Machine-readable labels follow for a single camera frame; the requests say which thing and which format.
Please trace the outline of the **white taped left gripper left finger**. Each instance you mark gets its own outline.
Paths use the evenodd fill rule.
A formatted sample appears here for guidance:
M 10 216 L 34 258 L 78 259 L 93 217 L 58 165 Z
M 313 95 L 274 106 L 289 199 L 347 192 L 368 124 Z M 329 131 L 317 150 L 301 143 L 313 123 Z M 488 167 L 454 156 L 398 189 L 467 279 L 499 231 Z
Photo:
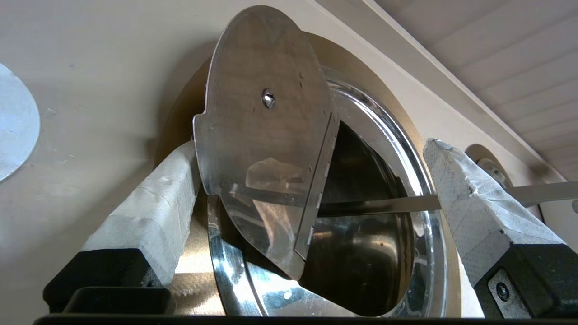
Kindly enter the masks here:
M 177 147 L 46 285 L 50 313 L 83 288 L 167 288 L 190 234 L 200 173 L 194 142 Z

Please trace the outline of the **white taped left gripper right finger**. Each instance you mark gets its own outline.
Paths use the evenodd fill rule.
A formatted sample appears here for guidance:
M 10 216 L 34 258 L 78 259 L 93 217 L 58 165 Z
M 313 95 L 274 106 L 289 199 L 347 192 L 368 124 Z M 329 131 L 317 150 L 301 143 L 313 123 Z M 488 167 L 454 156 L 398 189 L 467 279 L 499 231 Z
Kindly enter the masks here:
M 528 207 L 576 199 L 577 183 L 503 188 L 438 139 L 423 156 L 485 317 L 576 319 L 577 253 Z

